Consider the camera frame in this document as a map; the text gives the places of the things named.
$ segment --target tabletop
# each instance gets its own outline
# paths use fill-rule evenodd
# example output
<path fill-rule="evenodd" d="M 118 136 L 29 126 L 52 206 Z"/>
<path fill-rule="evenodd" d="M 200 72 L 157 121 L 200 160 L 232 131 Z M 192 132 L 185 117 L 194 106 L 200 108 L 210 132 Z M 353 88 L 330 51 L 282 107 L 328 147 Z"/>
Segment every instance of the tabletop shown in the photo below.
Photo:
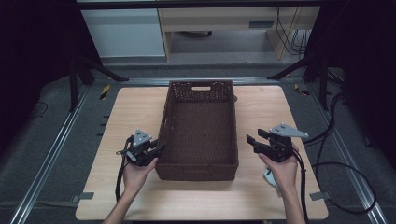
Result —
<path fill-rule="evenodd" d="M 296 127 L 286 97 L 278 86 L 234 86 L 239 166 L 234 181 L 165 181 L 156 171 L 148 175 L 130 207 L 128 220 L 265 220 L 285 219 L 284 205 L 277 190 L 262 177 L 264 163 L 253 153 L 246 134 L 260 139 L 257 129 L 269 130 L 281 122 Z M 158 137 L 167 87 L 123 88 L 108 124 L 76 217 L 80 220 L 105 219 L 116 204 L 115 187 L 125 140 L 136 129 Z M 306 207 L 310 219 L 327 217 L 323 200 L 312 201 L 309 194 L 319 192 L 301 138 L 292 138 L 300 149 L 306 169 Z M 296 188 L 300 191 L 300 172 Z"/>

